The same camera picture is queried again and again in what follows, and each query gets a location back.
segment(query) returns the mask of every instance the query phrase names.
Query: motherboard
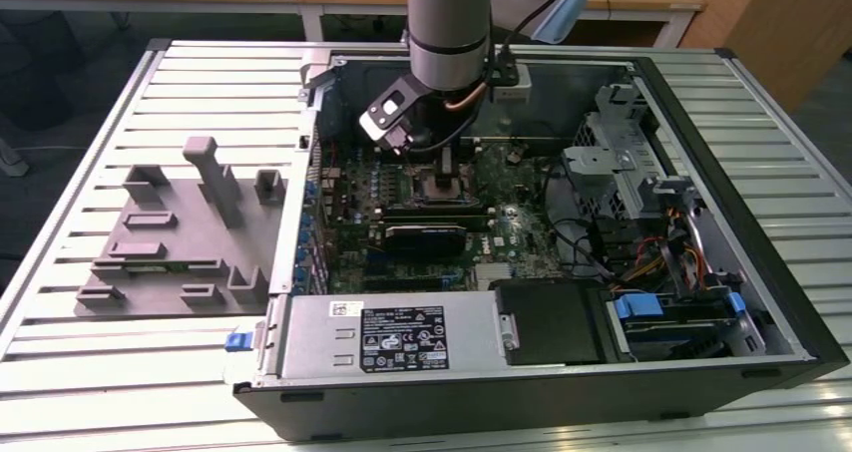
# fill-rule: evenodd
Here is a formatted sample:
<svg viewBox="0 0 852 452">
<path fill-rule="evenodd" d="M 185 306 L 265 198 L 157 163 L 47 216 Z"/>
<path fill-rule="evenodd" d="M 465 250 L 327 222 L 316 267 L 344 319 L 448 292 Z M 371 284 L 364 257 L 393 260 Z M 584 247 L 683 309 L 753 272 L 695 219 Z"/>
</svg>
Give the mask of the motherboard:
<svg viewBox="0 0 852 452">
<path fill-rule="evenodd" d="M 511 141 L 459 164 L 457 189 L 427 199 L 432 164 L 356 149 L 324 169 L 331 293 L 484 290 L 492 280 L 563 276 L 543 218 L 547 159 Z"/>
</svg>

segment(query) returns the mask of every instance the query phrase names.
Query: desk leg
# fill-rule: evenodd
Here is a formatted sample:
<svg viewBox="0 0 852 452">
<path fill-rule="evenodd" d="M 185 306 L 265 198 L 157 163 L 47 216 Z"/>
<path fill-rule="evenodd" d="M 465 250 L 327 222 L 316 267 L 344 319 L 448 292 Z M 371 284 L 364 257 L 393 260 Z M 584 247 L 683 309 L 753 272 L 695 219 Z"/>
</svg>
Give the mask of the desk leg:
<svg viewBox="0 0 852 452">
<path fill-rule="evenodd" d="M 299 13 L 303 16 L 305 39 L 315 42 L 323 41 L 323 5 L 300 5 Z"/>
<path fill-rule="evenodd" d="M 0 171 L 12 178 L 20 178 L 29 171 L 29 166 L 3 139 L 0 139 Z"/>
<path fill-rule="evenodd" d="M 109 12 L 112 21 L 116 24 L 119 31 L 124 31 L 131 27 L 131 13 L 119 13 L 116 11 Z"/>
<path fill-rule="evenodd" d="M 683 35 L 692 23 L 693 11 L 673 11 L 665 26 L 660 30 L 660 34 L 656 37 L 653 48 L 677 48 Z"/>
</svg>

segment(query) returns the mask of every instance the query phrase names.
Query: red wire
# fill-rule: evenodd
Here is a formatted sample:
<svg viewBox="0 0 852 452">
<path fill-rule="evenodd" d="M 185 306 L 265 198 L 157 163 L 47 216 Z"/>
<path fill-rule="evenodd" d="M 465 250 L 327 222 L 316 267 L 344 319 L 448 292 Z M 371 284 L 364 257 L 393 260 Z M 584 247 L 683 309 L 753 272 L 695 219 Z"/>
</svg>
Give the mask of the red wire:
<svg viewBox="0 0 852 452">
<path fill-rule="evenodd" d="M 641 261 L 641 253 L 644 252 L 644 247 L 648 245 L 649 242 L 655 240 L 664 240 L 664 237 L 661 236 L 647 237 L 645 239 L 641 240 L 641 243 L 639 244 L 639 248 L 636 249 L 636 262 L 633 263 L 633 267 L 639 266 L 639 262 Z"/>
</svg>

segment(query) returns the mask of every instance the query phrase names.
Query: gray 3d printed part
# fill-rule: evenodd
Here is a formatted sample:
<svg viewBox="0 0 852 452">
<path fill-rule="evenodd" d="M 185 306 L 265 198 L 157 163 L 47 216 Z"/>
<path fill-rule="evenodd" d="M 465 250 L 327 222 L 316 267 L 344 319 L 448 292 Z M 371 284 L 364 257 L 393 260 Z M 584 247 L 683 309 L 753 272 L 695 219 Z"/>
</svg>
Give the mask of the gray 3d printed part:
<svg viewBox="0 0 852 452">
<path fill-rule="evenodd" d="M 169 180 L 159 166 L 131 169 L 131 198 L 80 288 L 77 315 L 265 311 L 287 181 L 275 170 L 235 180 L 207 140 L 191 138 L 184 149 L 200 182 Z"/>
</svg>

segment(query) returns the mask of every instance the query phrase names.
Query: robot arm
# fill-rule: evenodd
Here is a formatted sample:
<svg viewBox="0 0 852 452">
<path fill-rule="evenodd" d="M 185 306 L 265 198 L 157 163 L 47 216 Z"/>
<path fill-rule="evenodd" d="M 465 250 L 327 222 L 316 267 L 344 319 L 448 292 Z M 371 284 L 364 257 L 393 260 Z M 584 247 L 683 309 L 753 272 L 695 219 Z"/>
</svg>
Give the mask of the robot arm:
<svg viewBox="0 0 852 452">
<path fill-rule="evenodd" d="M 560 42 L 587 0 L 409 0 L 408 42 L 412 73 L 403 76 L 373 101 L 361 126 L 387 150 L 425 153 L 439 150 L 469 126 L 492 82 L 496 57 L 491 25 L 511 34 L 500 53 L 519 33 Z M 412 148 L 412 111 L 417 126 L 435 142 Z"/>
</svg>

